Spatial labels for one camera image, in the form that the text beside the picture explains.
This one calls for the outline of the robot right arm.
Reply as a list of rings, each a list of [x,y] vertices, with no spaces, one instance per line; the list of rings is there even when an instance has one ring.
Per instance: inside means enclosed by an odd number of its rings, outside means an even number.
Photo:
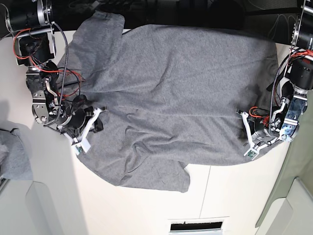
[[[53,7],[50,0],[13,0],[5,9],[5,24],[13,38],[17,64],[28,68],[26,85],[35,120],[77,144],[89,132],[103,131],[99,115],[105,108],[87,105],[80,88],[83,78],[67,67],[68,48],[64,66],[53,63],[54,29],[60,29]]]

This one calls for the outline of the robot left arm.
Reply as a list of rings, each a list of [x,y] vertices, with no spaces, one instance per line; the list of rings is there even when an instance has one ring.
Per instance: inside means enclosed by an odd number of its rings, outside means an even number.
[[[299,119],[308,107],[307,93],[312,88],[313,2],[305,0],[294,24],[290,52],[268,86],[269,110],[254,106],[248,112],[237,112],[242,117],[249,145],[244,155],[255,158],[262,149],[279,141],[293,141]]]

